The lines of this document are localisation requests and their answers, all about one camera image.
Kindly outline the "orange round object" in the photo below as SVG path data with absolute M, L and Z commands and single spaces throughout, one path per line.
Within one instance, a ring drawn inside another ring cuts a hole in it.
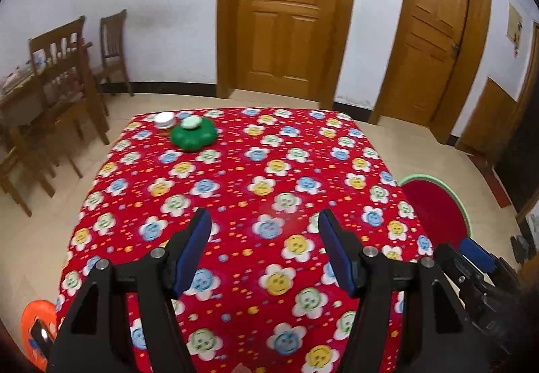
M 55 306 L 47 300 L 30 302 L 21 316 L 20 329 L 27 358 L 45 371 L 58 333 Z

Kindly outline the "white lid small jar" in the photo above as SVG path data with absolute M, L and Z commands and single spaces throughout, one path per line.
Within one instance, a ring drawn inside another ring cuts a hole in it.
M 176 115 L 172 111 L 162 111 L 154 115 L 154 127 L 158 131 L 169 131 L 176 125 Z

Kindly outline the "wooden chair near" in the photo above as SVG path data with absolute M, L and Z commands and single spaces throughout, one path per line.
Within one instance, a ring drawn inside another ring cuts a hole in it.
M 29 74 L 1 94 L 1 190 L 28 217 L 32 211 L 10 179 L 15 166 L 25 167 L 52 197 L 56 191 L 45 173 L 56 175 L 56 155 L 64 155 L 82 176 L 62 135 L 65 128 L 73 126 L 82 138 L 81 119 L 86 117 L 103 144 L 109 144 L 109 127 L 83 37 L 85 22 L 81 15 L 30 38 Z

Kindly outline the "green flower-shaped container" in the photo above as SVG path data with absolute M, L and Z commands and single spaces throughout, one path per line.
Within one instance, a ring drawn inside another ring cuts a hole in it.
M 210 118 L 192 115 L 171 130 L 170 140 L 184 152 L 200 151 L 216 142 L 217 128 Z

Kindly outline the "wooden door centre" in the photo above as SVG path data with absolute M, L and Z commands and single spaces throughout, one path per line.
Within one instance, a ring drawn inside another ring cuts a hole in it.
M 334 103 L 354 0 L 217 0 L 217 96 Z

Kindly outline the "wooden door right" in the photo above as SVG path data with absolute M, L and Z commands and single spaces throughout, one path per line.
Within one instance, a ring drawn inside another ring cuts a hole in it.
M 397 118 L 447 142 L 477 75 L 491 11 L 492 0 L 403 0 L 370 121 Z

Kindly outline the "red basin green rim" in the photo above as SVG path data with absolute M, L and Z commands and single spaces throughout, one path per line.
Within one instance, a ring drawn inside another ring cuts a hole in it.
M 471 235 L 470 217 L 454 190 L 439 178 L 416 173 L 399 181 L 433 248 L 447 243 L 455 250 Z

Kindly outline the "wooden chair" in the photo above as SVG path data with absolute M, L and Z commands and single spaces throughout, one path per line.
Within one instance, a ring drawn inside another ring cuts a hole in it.
M 103 144 L 109 144 L 109 127 L 83 37 L 85 22 L 81 15 L 30 38 L 29 74 L 1 94 L 1 190 L 28 217 L 32 211 L 10 179 L 15 166 L 25 167 L 52 197 L 56 191 L 45 173 L 56 175 L 56 155 L 64 155 L 82 176 L 62 135 L 65 128 L 73 126 L 82 138 L 81 119 L 86 117 Z
M 126 9 L 119 13 L 100 18 L 99 39 L 100 39 L 100 67 L 94 73 L 98 90 L 101 90 L 101 81 L 105 80 L 110 87 L 113 74 L 120 73 L 127 92 L 134 96 L 130 77 L 128 75 L 126 56 L 124 51 L 124 26 L 128 18 Z

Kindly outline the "red smiley flower tablecloth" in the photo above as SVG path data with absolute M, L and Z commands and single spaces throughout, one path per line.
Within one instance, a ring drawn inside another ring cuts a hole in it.
M 63 319 L 100 258 L 143 257 L 198 208 L 213 222 L 193 284 L 173 308 L 195 367 L 334 372 L 357 303 L 337 284 L 318 230 L 342 227 L 398 261 L 432 254 L 413 207 L 354 121 L 308 109 L 203 109 L 217 141 L 188 153 L 152 114 L 132 118 L 81 206 L 62 271 Z

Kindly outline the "wall panel box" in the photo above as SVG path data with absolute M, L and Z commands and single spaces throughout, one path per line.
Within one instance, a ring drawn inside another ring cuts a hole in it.
M 522 16 L 512 4 L 509 4 L 509 15 L 506 35 L 512 42 L 512 44 L 514 44 L 515 48 L 520 47 L 522 35 Z

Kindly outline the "wooden dining table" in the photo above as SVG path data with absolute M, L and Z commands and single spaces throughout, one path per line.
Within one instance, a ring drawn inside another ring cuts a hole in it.
M 75 33 L 31 39 L 31 74 L 1 99 L 5 126 L 55 131 L 84 117 L 94 121 L 99 101 L 87 47 Z

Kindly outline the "low wooden cabinet door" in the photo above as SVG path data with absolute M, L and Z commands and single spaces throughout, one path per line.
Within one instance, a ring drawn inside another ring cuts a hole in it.
M 509 128 L 517 101 L 488 77 L 456 148 L 491 157 Z

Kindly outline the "wooden chair far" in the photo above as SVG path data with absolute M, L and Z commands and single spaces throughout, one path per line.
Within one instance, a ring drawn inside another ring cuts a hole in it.
M 101 81 L 105 80 L 110 87 L 113 74 L 120 73 L 127 92 L 134 96 L 130 77 L 128 75 L 126 56 L 124 51 L 124 26 L 128 18 L 126 9 L 119 13 L 100 18 L 99 39 L 100 39 L 100 67 L 94 73 L 98 90 L 101 90 Z

